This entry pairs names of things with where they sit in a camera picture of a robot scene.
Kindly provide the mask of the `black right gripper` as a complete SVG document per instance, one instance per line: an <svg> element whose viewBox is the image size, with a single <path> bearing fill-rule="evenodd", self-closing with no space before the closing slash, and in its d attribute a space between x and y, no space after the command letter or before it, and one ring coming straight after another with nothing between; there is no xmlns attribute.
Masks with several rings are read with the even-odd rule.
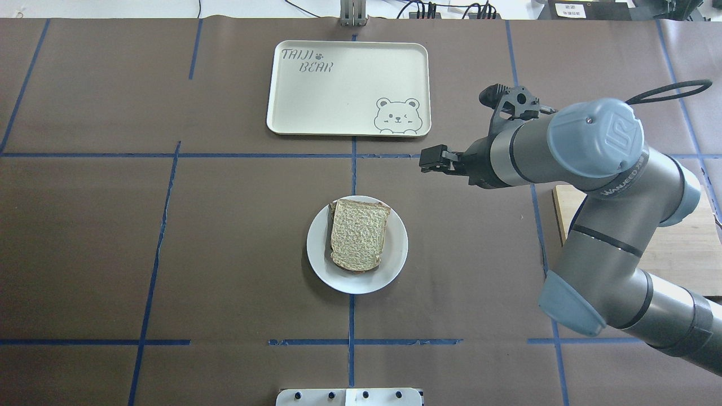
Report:
<svg viewBox="0 0 722 406"><path fill-rule="evenodd" d="M469 185L481 188L507 188L494 172L491 147L495 136L473 142L465 152L452 152L444 144L425 148L420 153L419 167L422 173L464 174Z"/></svg>

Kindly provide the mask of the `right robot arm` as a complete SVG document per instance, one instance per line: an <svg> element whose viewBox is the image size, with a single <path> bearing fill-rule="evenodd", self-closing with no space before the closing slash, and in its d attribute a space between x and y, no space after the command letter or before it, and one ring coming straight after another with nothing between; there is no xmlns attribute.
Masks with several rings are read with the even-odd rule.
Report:
<svg viewBox="0 0 722 406"><path fill-rule="evenodd" d="M696 208L701 185L646 143L630 105L602 98L502 120L463 152L423 149L419 165L481 188L564 182L583 192L541 310L578 334L610 326L720 375L720 305L639 268L655 231Z"/></svg>

